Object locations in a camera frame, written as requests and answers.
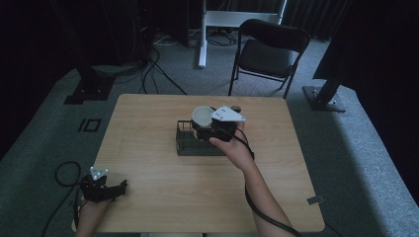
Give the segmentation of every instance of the black wire rack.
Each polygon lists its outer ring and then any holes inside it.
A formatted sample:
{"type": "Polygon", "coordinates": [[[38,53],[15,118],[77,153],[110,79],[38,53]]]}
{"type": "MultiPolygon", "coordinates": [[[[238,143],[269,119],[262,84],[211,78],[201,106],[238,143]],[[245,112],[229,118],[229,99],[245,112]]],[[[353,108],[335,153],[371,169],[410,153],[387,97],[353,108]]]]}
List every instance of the black wire rack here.
{"type": "Polygon", "coordinates": [[[209,141],[195,137],[190,120],[178,120],[176,130],[176,149],[180,156],[223,156],[224,153],[209,141]]]}

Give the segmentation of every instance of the black curtain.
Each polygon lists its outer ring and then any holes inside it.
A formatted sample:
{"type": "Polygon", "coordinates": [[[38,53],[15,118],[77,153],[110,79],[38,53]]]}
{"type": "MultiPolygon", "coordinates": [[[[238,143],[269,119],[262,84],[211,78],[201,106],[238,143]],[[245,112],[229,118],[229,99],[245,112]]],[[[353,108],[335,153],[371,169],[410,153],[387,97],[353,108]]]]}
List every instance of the black curtain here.
{"type": "Polygon", "coordinates": [[[417,203],[418,12],[414,0],[355,0],[314,74],[357,92],[417,203]]]}
{"type": "MultiPolygon", "coordinates": [[[[278,13],[284,0],[232,0],[224,4],[230,11],[278,13]]],[[[223,0],[208,1],[217,10],[223,0]]],[[[305,29],[314,38],[333,38],[352,0],[288,0],[282,24],[305,29]]]]}

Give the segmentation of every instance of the white desk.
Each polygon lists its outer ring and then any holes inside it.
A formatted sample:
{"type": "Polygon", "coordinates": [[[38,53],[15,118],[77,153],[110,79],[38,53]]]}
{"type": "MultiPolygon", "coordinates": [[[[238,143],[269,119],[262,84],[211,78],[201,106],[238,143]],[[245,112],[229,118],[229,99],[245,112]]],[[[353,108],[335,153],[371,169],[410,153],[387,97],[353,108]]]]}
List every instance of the white desk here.
{"type": "Polygon", "coordinates": [[[266,22],[281,23],[287,0],[281,2],[280,10],[276,13],[249,13],[249,12],[225,12],[207,11],[207,0],[203,0],[203,36],[201,40],[200,62],[201,68],[207,64],[207,27],[234,27],[238,28],[248,19],[259,19],[266,22]]]}

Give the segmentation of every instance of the gray mat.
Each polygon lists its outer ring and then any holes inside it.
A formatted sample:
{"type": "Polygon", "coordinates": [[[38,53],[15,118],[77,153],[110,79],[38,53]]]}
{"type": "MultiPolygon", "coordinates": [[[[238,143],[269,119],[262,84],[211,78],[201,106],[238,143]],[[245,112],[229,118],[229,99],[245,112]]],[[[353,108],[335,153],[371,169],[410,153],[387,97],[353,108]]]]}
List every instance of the gray mat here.
{"type": "MultiPolygon", "coordinates": [[[[313,112],[302,86],[322,86],[311,80],[328,42],[314,39],[301,59],[287,98],[308,171],[329,225],[319,233],[303,236],[417,236],[419,209],[401,181],[377,132],[354,91],[341,87],[338,95],[347,112],[313,112]]],[[[190,95],[226,95],[235,47],[209,45],[205,69],[199,69],[199,48],[179,44],[156,46],[158,65],[190,95]]],[[[121,70],[101,66],[101,70],[121,70]]],[[[146,80],[148,93],[181,94],[155,70],[146,80]]],[[[138,93],[139,77],[119,77],[109,100],[63,105],[80,80],[75,70],[58,81],[18,141],[0,163],[0,236],[40,236],[43,226],[68,192],[54,180],[56,167],[77,161],[82,174],[93,165],[118,96],[138,93]]],[[[233,96],[281,97],[275,82],[243,77],[233,96]]],[[[73,182],[68,166],[60,178],[73,182]]],[[[50,223],[46,236],[73,236],[71,196],[50,223]]],[[[97,234],[97,236],[138,236],[97,234]]]]}

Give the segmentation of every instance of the chair leg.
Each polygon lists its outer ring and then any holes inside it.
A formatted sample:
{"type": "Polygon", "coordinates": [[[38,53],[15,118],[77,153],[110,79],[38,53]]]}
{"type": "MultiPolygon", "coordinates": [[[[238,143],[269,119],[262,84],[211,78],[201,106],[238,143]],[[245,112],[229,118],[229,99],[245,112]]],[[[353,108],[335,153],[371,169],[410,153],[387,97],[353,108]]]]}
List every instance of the chair leg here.
{"type": "Polygon", "coordinates": [[[231,96],[231,91],[233,90],[233,83],[235,81],[234,75],[235,75],[235,71],[233,71],[233,73],[231,75],[230,88],[228,89],[228,96],[231,96]]]}
{"type": "Polygon", "coordinates": [[[293,74],[290,76],[289,83],[287,84],[287,89],[284,92],[283,98],[286,99],[288,95],[288,91],[290,90],[291,83],[293,82],[293,74]]]}
{"type": "Polygon", "coordinates": [[[280,88],[278,89],[279,91],[283,90],[283,88],[286,85],[288,79],[289,79],[288,77],[284,79],[283,83],[281,84],[280,88]]]}
{"type": "Polygon", "coordinates": [[[236,60],[234,60],[233,71],[231,72],[230,88],[228,89],[228,96],[231,96],[231,91],[233,90],[233,82],[238,80],[238,68],[236,60]]]}

